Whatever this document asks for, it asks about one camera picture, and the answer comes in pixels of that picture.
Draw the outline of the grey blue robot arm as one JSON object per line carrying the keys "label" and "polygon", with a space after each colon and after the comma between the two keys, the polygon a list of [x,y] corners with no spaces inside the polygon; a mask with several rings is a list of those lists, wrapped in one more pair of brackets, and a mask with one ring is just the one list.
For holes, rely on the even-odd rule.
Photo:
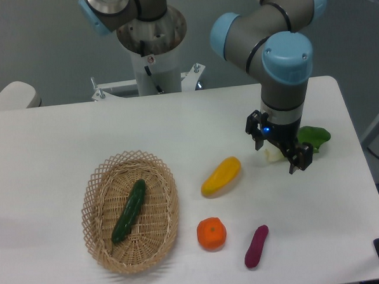
{"label": "grey blue robot arm", "polygon": [[[312,44],[301,29],[319,18],[327,0],[259,0],[259,9],[243,17],[225,13],[213,24],[209,44],[223,60],[261,85],[261,107],[246,121],[246,133],[260,149],[276,146],[291,171],[312,163],[314,148],[298,140],[306,89],[312,72]],[[187,24],[167,0],[79,0],[98,34],[116,33],[133,55],[141,95],[182,89],[175,50]]]}

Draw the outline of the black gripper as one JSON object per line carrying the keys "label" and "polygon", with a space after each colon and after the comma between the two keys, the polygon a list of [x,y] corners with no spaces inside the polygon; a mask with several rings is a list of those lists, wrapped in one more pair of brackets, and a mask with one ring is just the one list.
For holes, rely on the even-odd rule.
{"label": "black gripper", "polygon": [[253,111],[246,120],[246,133],[252,136],[255,150],[259,151],[268,140],[286,156],[290,163],[289,174],[297,170],[304,171],[312,163],[313,146],[310,143],[298,143],[296,135],[300,127],[301,118],[297,121],[280,125],[269,121],[266,112]]}

